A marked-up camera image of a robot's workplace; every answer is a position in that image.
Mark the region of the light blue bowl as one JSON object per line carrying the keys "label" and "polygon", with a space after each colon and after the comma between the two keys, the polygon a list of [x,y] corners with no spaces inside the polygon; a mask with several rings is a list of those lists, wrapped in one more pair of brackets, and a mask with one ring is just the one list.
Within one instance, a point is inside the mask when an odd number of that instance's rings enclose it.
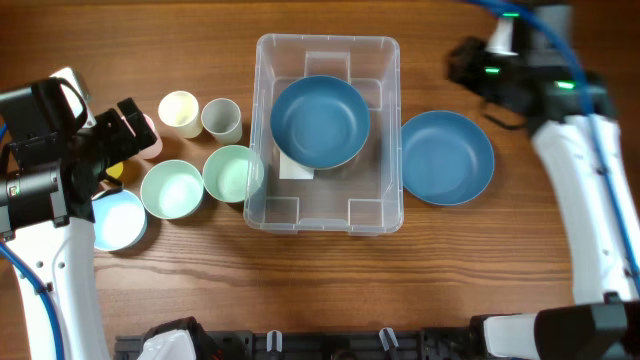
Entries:
{"label": "light blue bowl", "polygon": [[103,191],[92,199],[95,223],[94,248],[114,252],[139,242],[147,229],[146,210],[128,190]]}

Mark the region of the yellow plastic cup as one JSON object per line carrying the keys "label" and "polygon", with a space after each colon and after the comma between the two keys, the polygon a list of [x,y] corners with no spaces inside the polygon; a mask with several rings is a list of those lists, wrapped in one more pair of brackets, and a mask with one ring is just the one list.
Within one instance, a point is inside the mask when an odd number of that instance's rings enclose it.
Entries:
{"label": "yellow plastic cup", "polygon": [[106,174],[115,179],[119,179],[124,171],[124,164],[122,162],[116,163],[115,165],[106,169]]}

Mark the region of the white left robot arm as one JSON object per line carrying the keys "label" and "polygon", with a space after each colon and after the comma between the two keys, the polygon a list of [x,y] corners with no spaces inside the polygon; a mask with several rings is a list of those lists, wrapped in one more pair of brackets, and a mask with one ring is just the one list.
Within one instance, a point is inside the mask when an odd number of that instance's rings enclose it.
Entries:
{"label": "white left robot arm", "polygon": [[14,267],[34,359],[106,359],[94,275],[92,197],[109,167],[157,137],[135,102],[86,123],[49,77],[1,95],[1,254]]}

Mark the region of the mint green bowl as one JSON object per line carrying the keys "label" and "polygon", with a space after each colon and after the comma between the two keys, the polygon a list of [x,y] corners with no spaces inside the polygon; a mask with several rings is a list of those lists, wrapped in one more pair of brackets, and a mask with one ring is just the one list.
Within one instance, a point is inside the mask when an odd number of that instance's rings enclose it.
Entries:
{"label": "mint green bowl", "polygon": [[205,190],[214,199],[240,203],[261,188],[264,165],[260,157],[245,146],[222,146],[205,162],[202,178]]}
{"label": "mint green bowl", "polygon": [[153,216],[175,220],[195,212],[203,199],[199,170],[183,160],[167,160],[152,167],[140,186],[140,198]]}

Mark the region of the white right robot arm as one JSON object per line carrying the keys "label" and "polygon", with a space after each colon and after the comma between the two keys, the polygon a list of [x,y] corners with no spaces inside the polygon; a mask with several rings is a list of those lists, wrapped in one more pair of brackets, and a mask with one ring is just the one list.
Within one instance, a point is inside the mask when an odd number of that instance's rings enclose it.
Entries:
{"label": "white right robot arm", "polygon": [[580,63],[562,1],[471,0],[497,18],[488,40],[448,57],[451,81],[521,115],[565,227],[574,302],[471,321],[483,357],[635,359],[639,355],[639,219],[604,81]]}

